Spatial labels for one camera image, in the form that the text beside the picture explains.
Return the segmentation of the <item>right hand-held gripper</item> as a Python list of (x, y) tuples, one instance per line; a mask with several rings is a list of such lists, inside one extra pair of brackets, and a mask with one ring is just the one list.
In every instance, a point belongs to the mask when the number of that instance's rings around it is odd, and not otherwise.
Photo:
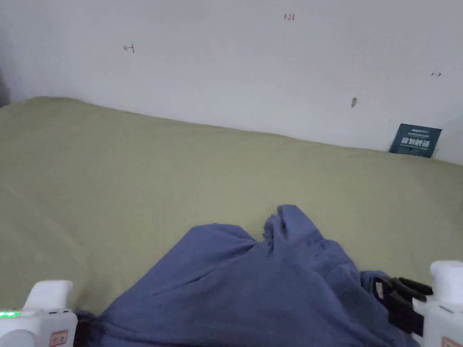
[(388, 310), (389, 322), (420, 347), (463, 345), (463, 263), (431, 264), (432, 286), (403, 277), (373, 278), (373, 295)]

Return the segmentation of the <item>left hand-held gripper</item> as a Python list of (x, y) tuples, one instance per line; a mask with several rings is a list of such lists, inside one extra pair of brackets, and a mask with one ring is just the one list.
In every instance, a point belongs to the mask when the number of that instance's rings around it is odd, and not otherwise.
[(105, 347), (104, 319), (68, 308), (69, 280), (37, 282), (24, 306), (0, 313), (2, 347)]

